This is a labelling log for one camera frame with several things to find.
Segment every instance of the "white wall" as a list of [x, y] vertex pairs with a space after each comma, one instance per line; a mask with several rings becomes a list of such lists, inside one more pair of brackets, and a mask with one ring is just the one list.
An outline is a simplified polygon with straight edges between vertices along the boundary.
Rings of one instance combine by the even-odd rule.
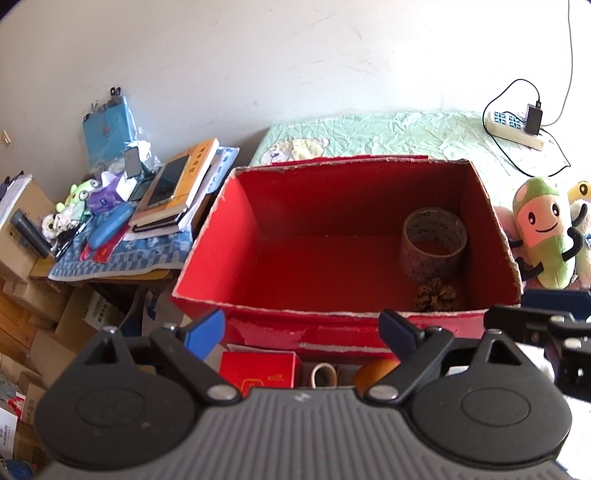
[[[552, 132], [588, 158], [591, 5], [571, 0], [575, 55]], [[544, 120], [566, 91], [567, 0], [22, 0], [0, 22], [0, 176], [54, 199], [86, 172], [81, 121], [121, 85], [161, 157], [200, 139], [244, 147], [270, 125], [350, 112], [481, 110], [514, 78]], [[523, 40], [538, 30], [533, 45]], [[507, 103], [533, 102], [527, 85]]]

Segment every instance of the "orange ball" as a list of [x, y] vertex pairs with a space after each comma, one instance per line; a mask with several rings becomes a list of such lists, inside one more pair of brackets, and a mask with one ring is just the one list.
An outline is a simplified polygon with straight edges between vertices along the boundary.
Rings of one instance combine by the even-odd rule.
[[371, 360], [357, 370], [353, 376], [353, 385], [357, 388], [359, 395], [363, 395], [369, 387], [388, 375], [398, 365], [400, 365], [400, 361], [395, 358]]

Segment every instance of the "smartphone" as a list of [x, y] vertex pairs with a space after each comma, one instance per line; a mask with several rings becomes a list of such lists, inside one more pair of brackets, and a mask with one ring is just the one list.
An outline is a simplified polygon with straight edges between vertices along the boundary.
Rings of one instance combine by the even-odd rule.
[[189, 156], [185, 155], [184, 157], [169, 161], [163, 167], [164, 170], [154, 187], [152, 196], [148, 200], [147, 208], [157, 207], [158, 205], [169, 202], [173, 198], [178, 181], [188, 161]]
[[142, 161], [139, 159], [139, 148], [133, 147], [123, 152], [125, 161], [125, 175], [129, 179], [139, 177], [142, 174]]

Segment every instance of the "cardboard box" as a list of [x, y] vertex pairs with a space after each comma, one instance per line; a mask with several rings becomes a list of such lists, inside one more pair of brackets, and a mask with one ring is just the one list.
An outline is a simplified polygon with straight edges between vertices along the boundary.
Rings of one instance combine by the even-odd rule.
[[76, 288], [54, 333], [39, 330], [27, 366], [48, 388], [103, 325], [120, 326], [123, 314], [91, 287]]
[[46, 390], [40, 383], [27, 375], [26, 372], [21, 374], [21, 378], [18, 380], [18, 387], [25, 394], [25, 404], [22, 408], [21, 420], [29, 425], [33, 425], [37, 405], [43, 398], [43, 395], [45, 395]]
[[56, 328], [55, 322], [47, 319], [40, 319], [36, 315], [31, 315], [29, 317], [29, 325], [33, 325], [37, 329], [47, 330], [48, 332], [52, 332]]
[[56, 327], [60, 342], [79, 352], [105, 325], [119, 326], [124, 314], [91, 286], [75, 288]]
[[[45, 215], [55, 211], [55, 204], [47, 198], [39, 185], [30, 179], [20, 194], [18, 186], [26, 180], [17, 179], [0, 203], [0, 276], [6, 280], [27, 282], [29, 272], [39, 258], [29, 242], [11, 225], [12, 214], [21, 209], [35, 225], [40, 225]], [[16, 195], [14, 204], [10, 201]]]
[[18, 384], [23, 373], [27, 374], [35, 382], [41, 381], [41, 375], [34, 371], [35, 369], [27, 368], [25, 365], [14, 361], [8, 355], [2, 353], [0, 353], [0, 368], [6, 379], [15, 385]]
[[33, 340], [27, 366], [41, 374], [41, 384], [49, 388], [76, 357], [55, 333], [39, 330]]
[[219, 373], [246, 397], [252, 387], [294, 388], [300, 371], [294, 352], [224, 352]]
[[12, 458], [36, 465], [38, 469], [47, 466], [51, 461], [43, 450], [43, 444], [35, 428], [22, 421], [17, 424]]
[[[0, 278], [0, 288], [4, 283]], [[31, 312], [0, 291], [0, 352], [24, 362], [35, 336], [30, 318]]]
[[54, 286], [37, 280], [28, 283], [7, 281], [3, 292], [38, 318], [57, 323], [66, 308], [72, 289], [69, 285]]
[[[466, 225], [468, 245], [450, 279], [459, 312], [410, 311], [418, 285], [401, 272], [401, 234], [421, 207], [445, 208]], [[478, 337], [485, 309], [520, 296], [518, 269], [472, 164], [395, 157], [234, 169], [173, 290], [191, 318], [223, 309], [226, 343], [302, 359], [390, 356], [377, 331], [384, 308]]]

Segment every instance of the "ceramic cup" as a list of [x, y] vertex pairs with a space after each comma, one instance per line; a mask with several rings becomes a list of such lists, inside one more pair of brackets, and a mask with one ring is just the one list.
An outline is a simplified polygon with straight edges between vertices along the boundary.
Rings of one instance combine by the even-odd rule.
[[331, 364], [318, 364], [310, 373], [310, 385], [312, 388], [336, 387], [337, 380], [336, 370]]

